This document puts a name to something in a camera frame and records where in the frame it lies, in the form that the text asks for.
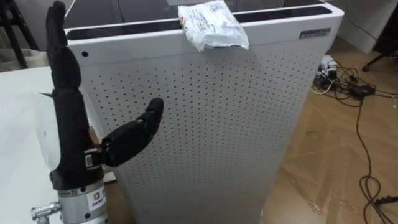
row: metal robot arm mount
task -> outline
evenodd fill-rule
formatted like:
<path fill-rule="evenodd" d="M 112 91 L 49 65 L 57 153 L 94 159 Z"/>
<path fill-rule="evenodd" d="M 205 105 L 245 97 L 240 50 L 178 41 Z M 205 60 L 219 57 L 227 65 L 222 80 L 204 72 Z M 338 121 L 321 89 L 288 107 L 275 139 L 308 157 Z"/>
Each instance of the metal robot arm mount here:
<path fill-rule="evenodd" d="M 94 145 L 78 89 L 80 67 L 67 47 L 63 30 L 64 16 L 65 5 L 54 2 L 46 18 L 47 55 L 54 89 L 51 94 L 43 94 L 53 99 L 57 120 L 60 159 L 52 167 L 50 180 L 59 201 L 33 208 L 32 218 L 37 223 L 48 223 L 49 215 L 61 212 L 64 223 L 107 223 L 102 165 L 117 167 L 148 146 L 159 128 L 164 102 L 152 99 L 136 120 L 118 127 L 100 145 Z"/>

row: power adapter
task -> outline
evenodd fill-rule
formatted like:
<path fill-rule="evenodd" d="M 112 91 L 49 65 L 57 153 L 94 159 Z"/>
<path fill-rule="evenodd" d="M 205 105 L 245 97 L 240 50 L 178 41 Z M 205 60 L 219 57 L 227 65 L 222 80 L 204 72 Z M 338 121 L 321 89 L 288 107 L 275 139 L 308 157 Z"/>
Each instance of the power adapter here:
<path fill-rule="evenodd" d="M 362 85 L 362 86 L 352 86 L 349 89 L 349 94 L 354 98 L 363 99 L 365 96 L 371 96 L 375 94 L 376 89 L 371 87 L 370 85 Z"/>

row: wooden floor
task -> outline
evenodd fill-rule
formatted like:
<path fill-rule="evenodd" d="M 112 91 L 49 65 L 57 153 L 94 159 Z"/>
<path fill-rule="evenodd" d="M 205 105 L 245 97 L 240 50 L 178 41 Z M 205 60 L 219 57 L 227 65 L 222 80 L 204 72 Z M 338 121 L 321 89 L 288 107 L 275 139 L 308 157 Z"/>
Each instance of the wooden floor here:
<path fill-rule="evenodd" d="M 330 54 L 343 66 L 358 70 L 377 55 L 364 54 L 341 40 L 336 40 Z M 397 62 L 385 59 L 360 77 L 380 90 L 397 92 L 397 72 Z M 398 195 L 398 111 L 393 105 L 391 98 L 366 98 L 360 122 L 374 176 L 382 184 L 381 196 Z M 359 178 L 366 175 L 368 164 L 356 136 L 357 115 L 357 108 L 309 94 L 264 206 L 264 224 L 364 223 L 366 201 Z M 107 185 L 106 190 L 111 223 L 134 223 L 118 185 Z M 398 203 L 382 210 L 398 223 Z M 369 220 L 381 223 L 371 209 Z"/>

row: label on robot arm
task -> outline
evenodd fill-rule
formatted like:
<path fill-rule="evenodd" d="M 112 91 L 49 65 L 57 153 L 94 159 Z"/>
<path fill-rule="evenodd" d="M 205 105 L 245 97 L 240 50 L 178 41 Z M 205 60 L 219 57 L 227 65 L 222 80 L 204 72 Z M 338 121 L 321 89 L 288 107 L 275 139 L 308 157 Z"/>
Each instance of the label on robot arm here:
<path fill-rule="evenodd" d="M 87 194 L 88 210 L 91 212 L 106 203 L 105 186 Z"/>

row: plastic bag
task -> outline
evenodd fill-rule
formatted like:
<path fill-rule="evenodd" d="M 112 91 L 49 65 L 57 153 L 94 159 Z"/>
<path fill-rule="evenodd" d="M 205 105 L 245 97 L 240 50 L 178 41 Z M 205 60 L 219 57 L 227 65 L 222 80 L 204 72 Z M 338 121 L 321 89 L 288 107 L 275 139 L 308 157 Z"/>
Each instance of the plastic bag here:
<path fill-rule="evenodd" d="M 248 37 L 224 1 L 179 6 L 178 17 L 187 39 L 199 51 L 210 47 L 249 49 Z"/>

